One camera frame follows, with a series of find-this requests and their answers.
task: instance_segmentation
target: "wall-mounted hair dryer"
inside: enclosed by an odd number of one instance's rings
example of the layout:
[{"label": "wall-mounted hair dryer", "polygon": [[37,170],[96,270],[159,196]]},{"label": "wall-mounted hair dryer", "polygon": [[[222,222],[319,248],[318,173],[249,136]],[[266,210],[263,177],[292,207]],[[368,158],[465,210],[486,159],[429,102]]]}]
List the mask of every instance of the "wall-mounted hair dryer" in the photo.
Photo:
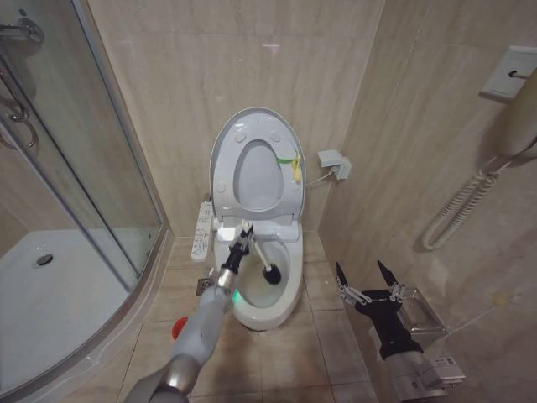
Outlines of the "wall-mounted hair dryer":
[{"label": "wall-mounted hair dryer", "polygon": [[[525,78],[513,76],[513,79]],[[537,158],[537,70],[525,80],[498,122],[501,135],[495,150],[497,156],[489,160],[436,215],[421,238],[425,249],[432,251],[446,243],[496,184],[505,168],[518,160]]]}]

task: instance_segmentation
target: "shower drain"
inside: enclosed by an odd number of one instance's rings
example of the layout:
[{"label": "shower drain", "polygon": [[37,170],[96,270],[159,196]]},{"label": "shower drain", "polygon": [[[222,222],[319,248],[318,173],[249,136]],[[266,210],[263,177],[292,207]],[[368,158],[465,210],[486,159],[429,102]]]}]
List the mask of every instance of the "shower drain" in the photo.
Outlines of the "shower drain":
[{"label": "shower drain", "polygon": [[39,258],[35,261],[38,266],[46,266],[49,264],[54,256],[52,254],[44,254],[42,256],[39,256]]}]

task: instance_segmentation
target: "red object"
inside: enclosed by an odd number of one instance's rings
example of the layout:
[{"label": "red object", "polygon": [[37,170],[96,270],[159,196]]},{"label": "red object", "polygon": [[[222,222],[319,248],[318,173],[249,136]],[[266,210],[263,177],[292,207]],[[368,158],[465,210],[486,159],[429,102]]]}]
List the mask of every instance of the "red object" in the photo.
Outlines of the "red object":
[{"label": "red object", "polygon": [[185,324],[187,322],[188,322],[188,317],[182,317],[181,319],[178,319],[177,321],[175,321],[174,326],[171,327],[171,337],[174,340],[177,340],[179,333],[181,333],[181,330],[183,330],[183,327],[185,327]]}]

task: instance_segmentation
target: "toilet brush head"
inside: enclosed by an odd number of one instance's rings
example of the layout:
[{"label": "toilet brush head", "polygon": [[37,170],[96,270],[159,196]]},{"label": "toilet brush head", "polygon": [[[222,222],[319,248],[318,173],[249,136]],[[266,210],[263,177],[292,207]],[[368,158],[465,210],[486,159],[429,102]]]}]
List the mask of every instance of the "toilet brush head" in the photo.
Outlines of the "toilet brush head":
[{"label": "toilet brush head", "polygon": [[276,264],[271,264],[270,268],[263,267],[263,277],[272,285],[277,285],[282,280],[282,275]]}]

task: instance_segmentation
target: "toilet brush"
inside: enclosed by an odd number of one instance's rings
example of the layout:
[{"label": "toilet brush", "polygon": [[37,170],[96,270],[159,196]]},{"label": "toilet brush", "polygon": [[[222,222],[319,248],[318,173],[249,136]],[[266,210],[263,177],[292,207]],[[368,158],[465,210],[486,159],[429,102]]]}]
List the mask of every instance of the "toilet brush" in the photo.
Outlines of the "toilet brush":
[{"label": "toilet brush", "polygon": [[[242,221],[242,227],[249,228],[249,224],[245,221]],[[269,263],[267,257],[263,253],[263,250],[261,250],[261,247],[259,247],[259,243],[255,238],[255,234],[252,237],[252,243],[259,257],[263,261],[263,277],[271,285],[279,284],[279,282],[282,280],[282,275],[279,272],[278,266],[274,263]]]}]

